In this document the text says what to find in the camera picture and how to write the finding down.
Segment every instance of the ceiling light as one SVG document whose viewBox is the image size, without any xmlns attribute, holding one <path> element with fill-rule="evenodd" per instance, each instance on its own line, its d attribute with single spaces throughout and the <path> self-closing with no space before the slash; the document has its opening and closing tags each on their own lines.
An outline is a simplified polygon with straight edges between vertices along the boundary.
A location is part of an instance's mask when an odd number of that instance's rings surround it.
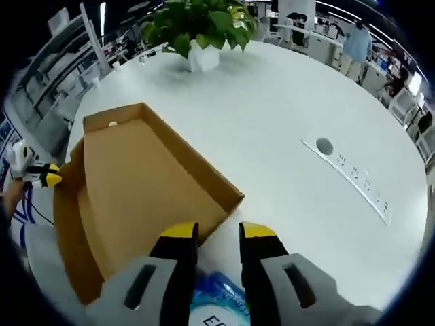
<svg viewBox="0 0 435 326">
<path fill-rule="evenodd" d="M 419 107 L 421 107 L 423 109 L 423 107 L 424 107 L 424 94 L 423 93 L 420 93 L 418 105 L 419 105 Z"/>
<path fill-rule="evenodd" d="M 106 2 L 100 4 L 100 31 L 101 36 L 104 36 L 104 23 L 106 19 Z"/>
<path fill-rule="evenodd" d="M 369 25 L 370 25 L 370 27 L 372 27 L 372 28 L 376 29 L 378 32 L 380 32 L 380 34 L 382 34 L 383 36 L 388 38 L 391 42 L 394 42 L 394 40 L 391 37 L 389 37 L 387 34 L 385 34 L 383 31 L 381 31 L 380 29 L 378 29 L 377 27 L 375 27 L 375 26 L 373 26 L 371 24 L 369 24 Z"/>
<path fill-rule="evenodd" d="M 378 39 L 379 41 L 381 41 L 382 43 L 385 44 L 386 47 L 388 47 L 390 50 L 392 50 L 393 48 L 387 43 L 385 42 L 383 39 L 381 39 L 378 35 L 373 34 L 372 32 L 369 32 L 375 39 Z"/>
<path fill-rule="evenodd" d="M 333 12 L 328 12 L 329 13 L 329 15 L 333 15 L 333 16 L 336 16 L 336 17 L 338 17 L 338 18 L 340 18 L 340 19 L 343 19 L 343 20 L 345 20 L 345 21 L 347 21 L 347 22 L 350 22 L 351 24 L 355 24 L 353 21 L 351 21 L 350 19 L 347 19 L 347 18 L 344 18 L 344 17 L 342 17 L 342 16 L 339 16 L 339 15 L 337 15 L 337 14 L 334 14 Z"/>
<path fill-rule="evenodd" d="M 355 17 L 355 18 L 361 20 L 360 17 L 358 17 L 358 16 L 356 16 L 356 15 L 354 15 L 354 14 L 351 14 L 350 12 L 347 12 L 346 10 L 343 10 L 343 9 L 341 9 L 341 8 L 335 7 L 334 5 L 328 5 L 327 3 L 324 3 L 324 2 L 321 2 L 321 1 L 316 1 L 316 2 L 319 3 L 319 4 L 321 4 L 321 5 L 326 5 L 327 7 L 331 7 L 331 8 L 334 8 L 334 9 L 340 10 L 341 12 L 344 12 L 344 13 L 350 15 L 350 16 L 353 16 L 353 17 Z"/>
</svg>

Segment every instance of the open cardboard box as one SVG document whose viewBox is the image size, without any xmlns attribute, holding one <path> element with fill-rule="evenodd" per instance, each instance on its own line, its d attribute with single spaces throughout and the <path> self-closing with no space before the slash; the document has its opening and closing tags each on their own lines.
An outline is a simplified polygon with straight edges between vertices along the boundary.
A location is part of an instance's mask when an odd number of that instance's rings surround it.
<svg viewBox="0 0 435 326">
<path fill-rule="evenodd" d="M 169 226 L 197 221 L 203 242 L 243 199 L 144 103 L 85 117 L 84 138 L 60 174 L 54 225 L 84 304 Z"/>
</svg>

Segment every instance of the white pillar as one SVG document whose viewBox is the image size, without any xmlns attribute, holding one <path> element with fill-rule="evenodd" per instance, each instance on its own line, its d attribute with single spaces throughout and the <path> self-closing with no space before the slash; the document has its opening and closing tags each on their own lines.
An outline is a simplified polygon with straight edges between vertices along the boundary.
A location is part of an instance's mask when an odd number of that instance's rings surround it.
<svg viewBox="0 0 435 326">
<path fill-rule="evenodd" d="M 314 29 L 315 0 L 278 0 L 278 23 L 286 24 L 287 15 L 292 12 L 307 15 L 306 29 Z"/>
</svg>

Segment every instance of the green leaves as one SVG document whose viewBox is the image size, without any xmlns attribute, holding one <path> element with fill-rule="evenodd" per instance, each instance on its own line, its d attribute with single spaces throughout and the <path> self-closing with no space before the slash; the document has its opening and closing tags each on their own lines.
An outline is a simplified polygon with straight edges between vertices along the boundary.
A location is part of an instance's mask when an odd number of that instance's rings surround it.
<svg viewBox="0 0 435 326">
<path fill-rule="evenodd" d="M 184 58 L 188 58 L 190 51 L 190 36 L 189 34 L 180 34 L 175 39 L 171 46 L 180 53 Z"/>
<path fill-rule="evenodd" d="M 218 32 L 224 32 L 232 26 L 232 17 L 229 12 L 210 12 L 209 15 Z"/>
<path fill-rule="evenodd" d="M 208 34 L 206 35 L 209 43 L 217 49 L 222 49 L 225 44 L 225 34 L 216 33 L 216 34 Z"/>
<path fill-rule="evenodd" d="M 141 36 L 154 46 L 168 42 L 187 58 L 192 39 L 202 49 L 222 49 L 228 41 L 231 49 L 244 50 L 255 30 L 254 19 L 238 0 L 172 0 L 154 14 L 153 22 L 143 25 Z"/>
<path fill-rule="evenodd" d="M 226 32 L 226 36 L 228 38 L 231 49 L 234 49 L 237 45 L 240 45 L 243 51 L 245 50 L 246 45 L 251 38 L 249 32 L 243 27 L 232 27 L 228 29 Z"/>
<path fill-rule="evenodd" d="M 198 45 L 201 47 L 201 49 L 205 49 L 210 45 L 209 40 L 202 34 L 198 34 L 196 36 L 196 42 L 198 42 Z"/>
</svg>

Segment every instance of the white table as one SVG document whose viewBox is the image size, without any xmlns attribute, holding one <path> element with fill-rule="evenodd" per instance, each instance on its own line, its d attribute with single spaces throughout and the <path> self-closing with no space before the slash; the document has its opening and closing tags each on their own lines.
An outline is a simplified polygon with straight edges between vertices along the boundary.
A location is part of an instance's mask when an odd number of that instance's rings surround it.
<svg viewBox="0 0 435 326">
<path fill-rule="evenodd" d="M 203 74 L 183 62 L 134 58 L 101 80 L 82 99 L 67 157 L 85 115 L 144 101 L 246 195 L 200 248 L 202 268 L 241 285 L 238 223 L 252 221 L 334 277 L 352 303 L 384 308 L 415 264 L 427 212 L 423 161 L 404 129 L 350 79 L 287 49 L 224 50 Z M 301 143 L 317 137 L 370 172 L 393 207 L 390 226 Z"/>
</svg>

